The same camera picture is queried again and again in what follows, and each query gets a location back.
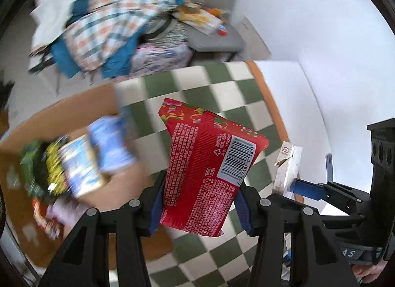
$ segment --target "blue cloth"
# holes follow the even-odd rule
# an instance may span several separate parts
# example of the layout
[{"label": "blue cloth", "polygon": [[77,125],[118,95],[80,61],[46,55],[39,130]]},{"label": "blue cloth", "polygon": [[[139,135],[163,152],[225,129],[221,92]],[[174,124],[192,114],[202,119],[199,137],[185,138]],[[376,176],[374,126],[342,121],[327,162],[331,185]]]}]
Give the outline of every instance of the blue cloth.
[{"label": "blue cloth", "polygon": [[111,55],[107,61],[101,66],[101,75],[106,77],[129,75],[131,62],[130,58],[136,52],[137,45],[139,44],[140,36],[144,32],[144,27],[136,32],[128,39],[126,44],[118,51]]},{"label": "blue cloth", "polygon": [[66,27],[89,14],[89,0],[76,0],[73,3],[72,17],[67,21]]},{"label": "blue cloth", "polygon": [[63,35],[59,36],[51,45],[51,53],[61,72],[63,72],[68,78],[71,78],[78,72],[82,71],[70,55],[66,43],[63,40]]}]

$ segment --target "red logo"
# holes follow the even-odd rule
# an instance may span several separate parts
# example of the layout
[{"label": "red logo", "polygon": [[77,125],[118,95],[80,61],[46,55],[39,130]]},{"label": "red logo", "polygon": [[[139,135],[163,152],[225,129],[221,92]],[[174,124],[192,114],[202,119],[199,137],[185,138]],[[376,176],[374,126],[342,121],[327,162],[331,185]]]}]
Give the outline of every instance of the red logo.
[{"label": "red logo", "polygon": [[207,170],[206,170],[206,177],[212,177],[212,176],[214,176],[214,171],[215,171],[215,168],[213,168],[213,167],[208,167]]}]

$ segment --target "blue packaged snack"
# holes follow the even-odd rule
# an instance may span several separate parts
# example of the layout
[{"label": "blue packaged snack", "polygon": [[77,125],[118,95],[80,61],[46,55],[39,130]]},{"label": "blue packaged snack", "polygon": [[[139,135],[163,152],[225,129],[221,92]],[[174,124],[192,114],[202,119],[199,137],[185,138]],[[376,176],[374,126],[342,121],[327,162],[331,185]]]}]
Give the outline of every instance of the blue packaged snack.
[{"label": "blue packaged snack", "polygon": [[59,149],[62,165],[73,196],[76,198],[106,184],[99,173],[94,150],[88,136],[83,135]]},{"label": "blue packaged snack", "polygon": [[92,145],[98,148],[100,172],[112,174],[136,161],[123,143],[126,131],[121,117],[106,115],[88,130]]}]

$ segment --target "chair seat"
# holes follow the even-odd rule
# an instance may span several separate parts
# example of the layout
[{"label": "chair seat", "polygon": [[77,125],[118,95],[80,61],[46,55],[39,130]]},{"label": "chair seat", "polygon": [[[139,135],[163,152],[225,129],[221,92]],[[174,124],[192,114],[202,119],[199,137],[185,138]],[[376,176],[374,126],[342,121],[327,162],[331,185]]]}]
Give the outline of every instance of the chair seat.
[{"label": "chair seat", "polygon": [[225,36],[218,35],[216,32],[206,35],[185,24],[188,33],[188,45],[196,52],[226,52],[237,53],[243,50],[245,42],[229,24],[224,24],[228,34]]}]

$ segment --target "plaid blanket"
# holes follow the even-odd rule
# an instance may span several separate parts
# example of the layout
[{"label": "plaid blanket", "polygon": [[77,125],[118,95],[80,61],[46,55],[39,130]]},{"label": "plaid blanket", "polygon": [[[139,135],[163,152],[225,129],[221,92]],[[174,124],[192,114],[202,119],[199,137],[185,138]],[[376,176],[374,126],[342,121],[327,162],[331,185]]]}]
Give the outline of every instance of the plaid blanket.
[{"label": "plaid blanket", "polygon": [[68,50],[85,71],[100,67],[145,23],[176,0],[89,0],[89,14],[64,31]]}]

